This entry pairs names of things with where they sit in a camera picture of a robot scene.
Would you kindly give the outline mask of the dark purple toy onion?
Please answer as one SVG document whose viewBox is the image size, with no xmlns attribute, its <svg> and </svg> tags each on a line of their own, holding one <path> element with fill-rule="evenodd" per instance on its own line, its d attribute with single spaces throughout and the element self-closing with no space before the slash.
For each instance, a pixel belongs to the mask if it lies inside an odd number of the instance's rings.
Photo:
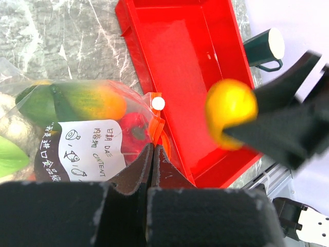
<svg viewBox="0 0 329 247">
<path fill-rule="evenodd" d="M 33 173 L 37 182 L 69 182 L 69 176 L 59 159 L 61 127 L 49 123 L 42 132 L 42 138 L 34 159 Z"/>
</svg>

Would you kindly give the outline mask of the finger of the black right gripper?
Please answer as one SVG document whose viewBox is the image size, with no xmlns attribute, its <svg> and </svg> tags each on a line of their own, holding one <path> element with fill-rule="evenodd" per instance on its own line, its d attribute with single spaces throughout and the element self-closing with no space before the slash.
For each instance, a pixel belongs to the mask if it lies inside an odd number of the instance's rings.
<svg viewBox="0 0 329 247">
<path fill-rule="evenodd" d="M 308 50 L 286 72 L 254 89 L 259 113 L 273 112 L 291 104 L 295 93 L 320 58 L 319 53 Z"/>
<path fill-rule="evenodd" d="M 229 136 L 279 164 L 297 170 L 328 149 L 328 103 L 311 102 L 261 115 L 225 128 Z"/>
</svg>

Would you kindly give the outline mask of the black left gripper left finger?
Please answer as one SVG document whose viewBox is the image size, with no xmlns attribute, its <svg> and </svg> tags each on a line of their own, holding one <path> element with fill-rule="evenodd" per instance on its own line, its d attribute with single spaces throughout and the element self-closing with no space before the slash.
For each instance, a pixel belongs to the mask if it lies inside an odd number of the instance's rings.
<svg viewBox="0 0 329 247">
<path fill-rule="evenodd" d="M 153 171 L 153 144 L 109 180 L 97 232 L 97 246 L 146 246 L 147 190 Z"/>
</svg>

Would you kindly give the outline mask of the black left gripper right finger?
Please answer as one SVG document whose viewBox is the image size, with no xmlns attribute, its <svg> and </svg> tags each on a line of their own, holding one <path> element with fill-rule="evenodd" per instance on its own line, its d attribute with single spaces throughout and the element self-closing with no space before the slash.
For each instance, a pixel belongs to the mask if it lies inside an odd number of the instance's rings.
<svg viewBox="0 0 329 247">
<path fill-rule="evenodd" d="M 150 189 L 196 189 L 169 160 L 165 149 L 157 145 L 153 155 Z"/>
</svg>

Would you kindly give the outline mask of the clear zip top bag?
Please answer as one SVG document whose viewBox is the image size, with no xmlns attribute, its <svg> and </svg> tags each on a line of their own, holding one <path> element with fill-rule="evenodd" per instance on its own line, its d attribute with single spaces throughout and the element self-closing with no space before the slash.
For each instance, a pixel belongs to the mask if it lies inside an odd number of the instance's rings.
<svg viewBox="0 0 329 247">
<path fill-rule="evenodd" d="M 86 80 L 31 80 L 8 60 L 1 58 L 1 93 L 13 96 L 15 99 L 23 90 L 33 85 L 64 81 Z M 164 132 L 165 121 L 160 116 L 160 112 L 165 107 L 162 95 L 160 93 L 140 95 L 121 82 L 109 81 L 118 87 L 127 102 L 125 115 L 138 112 L 147 119 L 148 134 L 152 141 L 148 144 L 162 145 L 167 156 L 170 156 L 171 145 Z M 41 142 L 42 132 L 46 126 L 40 127 L 26 119 L 40 130 Z M 70 182 L 107 181 L 127 167 L 124 155 L 121 153 L 120 120 L 57 122 L 61 127 L 59 159 Z"/>
</svg>

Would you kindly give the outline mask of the small orange toy fruit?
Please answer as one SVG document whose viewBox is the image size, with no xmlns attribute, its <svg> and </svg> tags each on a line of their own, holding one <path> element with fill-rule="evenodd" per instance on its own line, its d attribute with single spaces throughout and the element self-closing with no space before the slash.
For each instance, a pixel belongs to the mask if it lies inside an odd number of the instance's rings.
<svg viewBox="0 0 329 247">
<path fill-rule="evenodd" d="M 238 150 L 244 143 L 224 133 L 225 128 L 256 119 L 257 98 L 245 83 L 223 79 L 210 87 L 205 102 L 205 117 L 212 139 L 224 150 Z"/>
</svg>

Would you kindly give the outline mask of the red toy bell pepper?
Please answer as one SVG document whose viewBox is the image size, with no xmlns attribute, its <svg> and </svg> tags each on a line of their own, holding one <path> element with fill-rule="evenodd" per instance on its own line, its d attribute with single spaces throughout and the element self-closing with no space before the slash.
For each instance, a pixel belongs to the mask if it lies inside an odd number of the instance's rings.
<svg viewBox="0 0 329 247">
<path fill-rule="evenodd" d="M 148 134 L 147 119 L 138 112 L 126 114 L 120 121 L 122 130 L 121 153 L 126 165 L 130 165 L 140 154 L 147 143 L 151 143 Z"/>
</svg>

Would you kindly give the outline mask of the toy cauliflower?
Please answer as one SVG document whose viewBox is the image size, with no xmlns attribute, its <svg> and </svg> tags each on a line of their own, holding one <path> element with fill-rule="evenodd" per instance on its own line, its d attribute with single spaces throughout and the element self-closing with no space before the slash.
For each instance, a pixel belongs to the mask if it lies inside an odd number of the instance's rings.
<svg viewBox="0 0 329 247">
<path fill-rule="evenodd" d="M 1 183 L 31 180 L 40 130 L 18 110 L 13 96 L 1 93 Z"/>
</svg>

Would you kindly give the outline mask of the orange green toy mango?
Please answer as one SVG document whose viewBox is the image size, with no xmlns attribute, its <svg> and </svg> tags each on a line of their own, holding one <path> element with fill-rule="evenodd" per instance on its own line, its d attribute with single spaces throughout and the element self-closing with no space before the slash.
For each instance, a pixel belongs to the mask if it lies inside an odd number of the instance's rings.
<svg viewBox="0 0 329 247">
<path fill-rule="evenodd" d="M 123 94 L 109 80 L 33 85 L 18 94 L 15 103 L 40 127 L 63 121 L 120 120 L 127 109 Z"/>
</svg>

